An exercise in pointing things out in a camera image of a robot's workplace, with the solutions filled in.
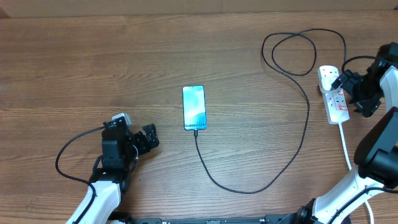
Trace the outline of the Samsung Galaxy smartphone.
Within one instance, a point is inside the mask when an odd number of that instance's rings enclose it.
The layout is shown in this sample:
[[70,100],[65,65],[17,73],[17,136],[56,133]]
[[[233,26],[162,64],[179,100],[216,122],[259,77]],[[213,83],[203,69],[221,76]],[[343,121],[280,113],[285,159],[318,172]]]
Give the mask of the Samsung Galaxy smartphone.
[[187,131],[206,129],[207,122],[204,86],[184,86],[182,88],[182,97],[184,129]]

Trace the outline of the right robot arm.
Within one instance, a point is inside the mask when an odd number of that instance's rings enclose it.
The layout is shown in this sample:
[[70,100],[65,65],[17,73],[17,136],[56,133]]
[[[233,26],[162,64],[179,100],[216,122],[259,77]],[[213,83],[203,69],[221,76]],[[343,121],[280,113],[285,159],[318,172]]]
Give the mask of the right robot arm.
[[380,193],[397,193],[397,43],[380,46],[365,75],[345,68],[318,69],[329,123],[348,119],[347,102],[365,118],[385,99],[386,114],[356,148],[354,166],[329,192],[312,199],[281,223],[349,223],[349,214]]

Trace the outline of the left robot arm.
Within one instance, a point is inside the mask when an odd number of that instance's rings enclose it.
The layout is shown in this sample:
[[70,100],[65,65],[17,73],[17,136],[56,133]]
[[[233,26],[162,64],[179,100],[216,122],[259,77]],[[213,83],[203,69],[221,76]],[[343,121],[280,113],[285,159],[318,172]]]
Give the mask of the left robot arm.
[[139,156],[159,145],[154,124],[142,129],[133,134],[123,117],[100,127],[102,155],[95,161],[84,199],[67,223],[134,223],[130,213],[116,209],[129,189]]

